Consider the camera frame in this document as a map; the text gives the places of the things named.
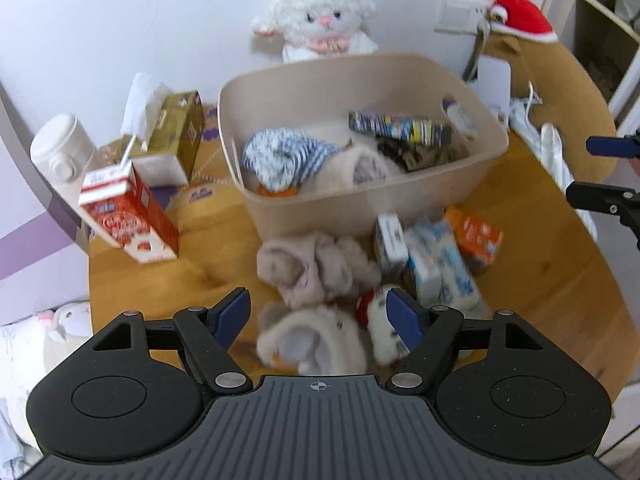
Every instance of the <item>pink fluffy glove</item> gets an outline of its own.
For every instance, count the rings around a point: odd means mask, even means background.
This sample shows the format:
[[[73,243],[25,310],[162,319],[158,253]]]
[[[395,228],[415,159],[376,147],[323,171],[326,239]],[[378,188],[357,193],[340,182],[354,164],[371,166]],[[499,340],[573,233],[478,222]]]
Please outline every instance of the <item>pink fluffy glove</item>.
[[[354,238],[334,241],[320,231],[269,240],[258,250],[256,263],[258,277],[275,286],[290,308],[357,298],[382,279],[378,264]]]

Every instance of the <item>red plush hat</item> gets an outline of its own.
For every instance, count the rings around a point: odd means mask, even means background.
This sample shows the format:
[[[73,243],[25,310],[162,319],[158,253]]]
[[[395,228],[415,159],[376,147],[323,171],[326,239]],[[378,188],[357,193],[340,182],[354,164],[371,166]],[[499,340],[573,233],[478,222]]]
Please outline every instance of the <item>red plush hat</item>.
[[[555,43],[558,36],[540,9],[529,0],[495,0],[491,30],[523,40]]]

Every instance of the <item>blue cloth item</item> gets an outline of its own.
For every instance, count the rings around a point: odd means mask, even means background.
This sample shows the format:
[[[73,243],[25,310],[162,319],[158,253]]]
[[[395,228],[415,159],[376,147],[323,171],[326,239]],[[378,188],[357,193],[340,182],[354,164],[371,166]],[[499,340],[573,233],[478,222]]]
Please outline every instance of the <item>blue cloth item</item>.
[[[23,462],[24,445],[9,423],[6,399],[0,399],[0,479],[15,480],[29,467]]]
[[[298,187],[342,149],[300,130],[280,128],[256,133],[242,150],[242,166],[270,192]]]

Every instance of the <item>wall outlet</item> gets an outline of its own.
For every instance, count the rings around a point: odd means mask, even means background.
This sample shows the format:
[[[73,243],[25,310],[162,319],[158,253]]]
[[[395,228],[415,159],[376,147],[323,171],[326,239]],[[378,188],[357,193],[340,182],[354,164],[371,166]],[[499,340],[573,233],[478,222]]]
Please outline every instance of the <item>wall outlet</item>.
[[[436,32],[478,34],[478,25],[487,16],[490,4],[484,0],[441,0]]]

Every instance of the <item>snack package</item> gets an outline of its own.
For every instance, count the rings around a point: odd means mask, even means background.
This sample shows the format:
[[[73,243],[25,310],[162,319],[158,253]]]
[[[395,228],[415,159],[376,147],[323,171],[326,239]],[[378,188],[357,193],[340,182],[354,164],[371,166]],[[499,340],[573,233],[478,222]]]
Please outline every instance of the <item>snack package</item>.
[[[177,258],[178,229],[131,161],[88,172],[78,203],[139,263]]]
[[[431,121],[426,117],[374,112],[349,112],[349,129],[375,137],[419,142],[430,148],[449,146],[453,131],[450,124]]]
[[[398,277],[409,259],[398,215],[382,214],[378,216],[373,247],[382,275],[387,279]]]
[[[447,207],[445,218],[451,225],[458,249],[469,270],[479,272],[495,261],[503,238],[500,229],[454,206]]]
[[[450,164],[469,156],[468,149],[464,144],[428,148],[424,144],[389,137],[378,139],[378,151],[407,173]]]

